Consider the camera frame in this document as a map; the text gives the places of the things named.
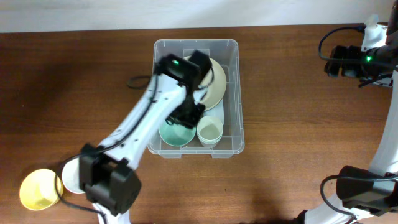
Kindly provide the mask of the small green bowl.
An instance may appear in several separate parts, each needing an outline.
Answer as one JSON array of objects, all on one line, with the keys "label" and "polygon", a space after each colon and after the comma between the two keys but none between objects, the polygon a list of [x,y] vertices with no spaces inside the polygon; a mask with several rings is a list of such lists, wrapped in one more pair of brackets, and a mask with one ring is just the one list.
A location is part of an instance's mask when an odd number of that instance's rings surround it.
[{"label": "small green bowl", "polygon": [[166,121],[159,128],[161,139],[170,146],[184,146],[196,135],[196,128],[186,128],[179,124],[169,124]]}]

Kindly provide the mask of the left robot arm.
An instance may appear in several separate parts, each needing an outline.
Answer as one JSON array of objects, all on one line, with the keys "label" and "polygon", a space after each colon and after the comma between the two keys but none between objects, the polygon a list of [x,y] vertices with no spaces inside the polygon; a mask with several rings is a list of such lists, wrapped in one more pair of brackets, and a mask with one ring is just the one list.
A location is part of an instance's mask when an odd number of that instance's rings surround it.
[{"label": "left robot arm", "polygon": [[165,121],[193,129],[205,105],[202,83],[212,62],[196,50],[185,60],[174,54],[155,65],[149,86],[125,120],[97,147],[83,146],[78,160],[79,188],[101,223],[129,223],[129,209],[141,181],[135,173],[153,135]]}]

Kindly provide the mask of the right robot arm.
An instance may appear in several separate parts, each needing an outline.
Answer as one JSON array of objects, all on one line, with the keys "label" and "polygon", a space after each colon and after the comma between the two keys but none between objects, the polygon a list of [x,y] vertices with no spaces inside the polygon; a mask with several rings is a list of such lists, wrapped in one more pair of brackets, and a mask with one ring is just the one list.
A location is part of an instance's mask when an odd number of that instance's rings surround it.
[{"label": "right robot arm", "polygon": [[344,166],[320,184],[323,203],[302,211],[293,223],[339,224],[397,213],[397,3],[393,3],[386,26],[376,15],[353,30],[364,35],[361,46],[337,45],[326,61],[330,77],[357,78],[359,87],[392,88],[392,98],[381,142],[368,169]]}]

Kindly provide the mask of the small yellow bowl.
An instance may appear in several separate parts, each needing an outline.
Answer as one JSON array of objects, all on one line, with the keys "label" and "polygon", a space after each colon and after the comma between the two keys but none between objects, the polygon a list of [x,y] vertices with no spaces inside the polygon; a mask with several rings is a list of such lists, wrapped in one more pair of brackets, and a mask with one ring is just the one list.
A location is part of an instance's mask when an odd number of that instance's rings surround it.
[{"label": "small yellow bowl", "polygon": [[49,169],[33,171],[23,180],[19,189],[21,204],[33,211],[55,205],[59,201],[58,194],[63,194],[62,181]]}]

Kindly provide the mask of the cream cup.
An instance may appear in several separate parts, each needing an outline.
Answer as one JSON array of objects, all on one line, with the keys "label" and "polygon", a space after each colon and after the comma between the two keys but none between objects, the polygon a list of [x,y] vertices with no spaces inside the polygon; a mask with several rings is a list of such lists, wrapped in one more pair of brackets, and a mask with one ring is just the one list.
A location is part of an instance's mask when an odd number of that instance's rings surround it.
[{"label": "cream cup", "polygon": [[215,144],[223,135],[223,123],[216,116],[204,116],[197,124],[197,136],[205,144]]}]

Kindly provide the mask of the small white bowl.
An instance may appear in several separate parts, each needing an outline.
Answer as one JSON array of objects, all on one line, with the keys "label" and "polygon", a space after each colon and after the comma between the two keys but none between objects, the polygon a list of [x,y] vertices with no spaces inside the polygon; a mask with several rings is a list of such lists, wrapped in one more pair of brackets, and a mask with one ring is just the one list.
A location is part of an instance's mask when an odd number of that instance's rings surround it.
[{"label": "small white bowl", "polygon": [[80,188],[78,158],[73,159],[64,165],[62,170],[62,182],[65,188],[71,193],[85,193],[85,191]]}]

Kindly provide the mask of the green cup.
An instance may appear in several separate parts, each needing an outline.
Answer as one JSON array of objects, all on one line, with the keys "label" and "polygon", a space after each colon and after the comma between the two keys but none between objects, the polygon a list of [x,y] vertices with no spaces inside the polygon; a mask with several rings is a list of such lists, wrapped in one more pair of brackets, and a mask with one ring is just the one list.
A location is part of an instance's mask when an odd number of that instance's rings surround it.
[{"label": "green cup", "polygon": [[218,139],[214,139],[214,140],[208,140],[208,139],[203,139],[203,138],[199,138],[199,140],[203,147],[214,148],[221,140],[221,136]]}]

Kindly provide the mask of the cream bowl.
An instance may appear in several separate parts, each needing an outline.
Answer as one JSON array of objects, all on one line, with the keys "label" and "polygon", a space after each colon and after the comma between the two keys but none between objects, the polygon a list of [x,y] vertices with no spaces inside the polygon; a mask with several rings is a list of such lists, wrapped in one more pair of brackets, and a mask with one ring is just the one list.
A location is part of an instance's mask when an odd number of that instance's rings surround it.
[{"label": "cream bowl", "polygon": [[220,100],[222,100],[226,91],[226,74],[223,68],[214,59],[210,58],[210,60],[213,70],[209,70],[200,83],[200,87],[207,86],[211,83],[211,85],[208,86],[208,93],[204,98],[205,111],[215,107]]}]

